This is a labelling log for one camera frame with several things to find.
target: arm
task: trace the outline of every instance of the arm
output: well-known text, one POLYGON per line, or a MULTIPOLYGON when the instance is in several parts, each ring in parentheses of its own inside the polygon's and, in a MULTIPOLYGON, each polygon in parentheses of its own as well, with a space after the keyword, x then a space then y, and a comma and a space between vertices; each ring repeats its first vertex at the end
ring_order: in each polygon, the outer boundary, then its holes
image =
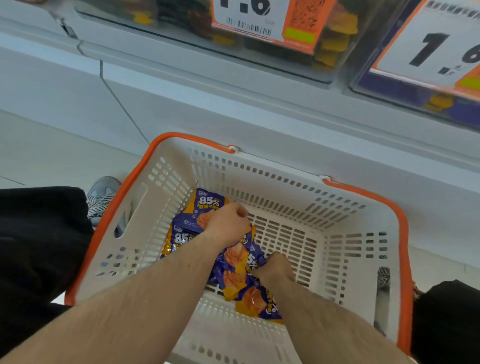
POLYGON ((253 274, 272 293, 303 364, 413 363, 362 318, 296 283, 282 254, 253 274))
POLYGON ((237 203, 162 261, 82 302, 7 354, 0 364, 163 363, 187 326, 218 254, 249 222, 237 203))

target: white price card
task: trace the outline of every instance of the white price card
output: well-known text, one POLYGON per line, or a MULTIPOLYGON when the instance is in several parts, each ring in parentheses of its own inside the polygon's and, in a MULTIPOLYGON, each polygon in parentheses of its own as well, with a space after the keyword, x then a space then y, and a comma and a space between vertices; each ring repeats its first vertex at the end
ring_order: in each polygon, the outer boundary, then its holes
POLYGON ((289 0, 213 0, 217 24, 283 42, 289 0))
POLYGON ((423 0, 371 72, 455 91, 457 82, 478 66, 480 0, 423 0))

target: left hand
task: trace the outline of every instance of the left hand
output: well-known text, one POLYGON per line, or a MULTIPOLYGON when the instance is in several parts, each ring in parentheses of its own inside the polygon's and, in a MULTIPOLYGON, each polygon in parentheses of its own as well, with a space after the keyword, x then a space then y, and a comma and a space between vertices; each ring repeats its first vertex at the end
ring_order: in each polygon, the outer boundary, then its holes
POLYGON ((202 234, 208 235, 219 250, 228 248, 238 243, 249 229, 247 215, 245 207, 238 202, 231 202, 213 214, 202 234))

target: barcode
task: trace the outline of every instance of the barcode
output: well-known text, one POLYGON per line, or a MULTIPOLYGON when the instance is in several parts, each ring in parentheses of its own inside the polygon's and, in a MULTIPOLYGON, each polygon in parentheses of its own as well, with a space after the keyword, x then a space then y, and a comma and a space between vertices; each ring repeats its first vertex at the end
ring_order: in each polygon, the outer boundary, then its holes
POLYGON ((248 30, 250 32, 255 32, 263 36, 270 36, 272 33, 271 29, 265 28, 263 26, 248 24, 246 22, 243 22, 242 20, 235 20, 230 17, 227 18, 227 24, 235 26, 237 28, 248 30))

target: forearm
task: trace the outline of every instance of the forearm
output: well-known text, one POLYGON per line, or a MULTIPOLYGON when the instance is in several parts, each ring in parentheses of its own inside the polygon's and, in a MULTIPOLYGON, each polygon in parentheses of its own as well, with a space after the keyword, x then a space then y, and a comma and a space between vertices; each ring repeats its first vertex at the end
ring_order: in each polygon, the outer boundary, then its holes
POLYGON ((285 277, 273 297, 303 364, 411 364, 390 340, 356 314, 285 277))
POLYGON ((163 363, 185 329, 219 251, 205 233, 63 314, 0 363, 163 363))

